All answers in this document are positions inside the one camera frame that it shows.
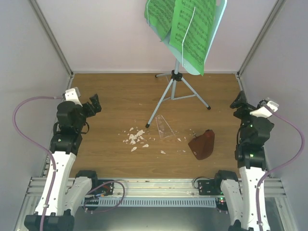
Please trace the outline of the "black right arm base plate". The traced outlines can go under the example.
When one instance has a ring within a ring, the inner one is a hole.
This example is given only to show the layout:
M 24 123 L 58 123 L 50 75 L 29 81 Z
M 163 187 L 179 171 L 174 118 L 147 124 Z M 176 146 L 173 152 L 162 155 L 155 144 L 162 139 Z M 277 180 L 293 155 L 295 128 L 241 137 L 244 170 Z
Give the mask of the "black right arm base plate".
M 215 180 L 198 180 L 199 195 L 204 196 L 220 196 L 222 191 Z

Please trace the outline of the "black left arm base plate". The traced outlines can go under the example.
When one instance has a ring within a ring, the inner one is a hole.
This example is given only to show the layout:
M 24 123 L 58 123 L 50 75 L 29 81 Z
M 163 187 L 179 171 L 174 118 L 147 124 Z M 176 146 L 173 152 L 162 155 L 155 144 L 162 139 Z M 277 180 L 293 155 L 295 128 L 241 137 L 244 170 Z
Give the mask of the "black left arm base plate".
M 97 186 L 104 184 L 108 181 L 111 181 L 111 180 L 98 180 Z M 98 196 L 99 194 L 100 194 L 100 196 L 109 196 L 109 195 L 113 195 L 113 191 L 114 191 L 114 183 L 111 182 L 111 183 L 107 183 L 104 186 L 96 189 L 94 191 L 94 194 L 96 196 Z

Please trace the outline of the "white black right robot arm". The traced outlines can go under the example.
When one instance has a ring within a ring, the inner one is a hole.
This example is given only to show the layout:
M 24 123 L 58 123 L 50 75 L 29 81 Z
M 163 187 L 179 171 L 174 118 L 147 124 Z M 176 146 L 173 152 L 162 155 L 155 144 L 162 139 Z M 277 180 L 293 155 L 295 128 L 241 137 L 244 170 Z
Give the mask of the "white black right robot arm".
M 274 128 L 268 119 L 271 114 L 260 104 L 250 105 L 243 91 L 230 108 L 235 109 L 233 115 L 241 121 L 234 152 L 240 176 L 219 170 L 213 189 L 224 196 L 231 220 L 230 231 L 269 231 L 264 193 L 267 173 L 264 144 Z

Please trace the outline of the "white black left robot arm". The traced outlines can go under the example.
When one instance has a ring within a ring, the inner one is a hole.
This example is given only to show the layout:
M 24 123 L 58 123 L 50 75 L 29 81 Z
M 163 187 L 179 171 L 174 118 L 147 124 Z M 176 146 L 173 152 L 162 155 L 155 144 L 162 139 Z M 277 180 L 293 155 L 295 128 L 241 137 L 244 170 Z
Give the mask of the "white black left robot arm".
M 71 231 L 75 213 L 85 195 L 99 190 L 97 174 L 82 170 L 68 189 L 67 183 L 82 142 L 83 128 L 89 127 L 87 118 L 102 108 L 94 94 L 89 102 L 80 103 L 75 93 L 65 93 L 65 100 L 57 106 L 57 122 L 53 126 L 50 149 L 50 168 L 40 202 L 24 225 L 29 231 Z

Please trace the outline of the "clear plastic metronome cover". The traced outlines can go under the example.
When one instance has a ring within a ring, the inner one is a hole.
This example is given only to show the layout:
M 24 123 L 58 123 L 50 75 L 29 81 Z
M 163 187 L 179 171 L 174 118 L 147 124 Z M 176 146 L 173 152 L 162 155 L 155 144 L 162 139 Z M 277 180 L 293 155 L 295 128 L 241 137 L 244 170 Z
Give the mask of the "clear plastic metronome cover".
M 160 139 L 165 139 L 174 135 L 174 132 L 162 115 L 155 117 Z

